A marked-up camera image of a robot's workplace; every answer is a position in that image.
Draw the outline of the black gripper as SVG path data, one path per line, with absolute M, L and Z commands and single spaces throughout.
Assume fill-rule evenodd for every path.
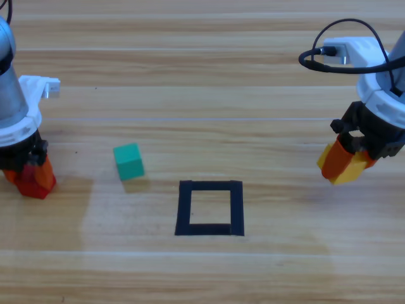
M 329 181 L 356 180 L 350 167 L 356 152 L 362 151 L 367 169 L 377 162 L 372 158 L 393 157 L 404 146 L 404 129 L 382 120 L 360 101 L 351 103 L 330 126 L 338 136 L 321 154 L 321 174 Z
M 25 165 L 35 165 L 34 182 L 37 192 L 50 192 L 56 179 L 47 156 L 48 142 L 37 130 L 30 137 L 10 146 L 1 147 L 1 170 L 5 178 L 15 183 L 16 172 L 22 172 Z

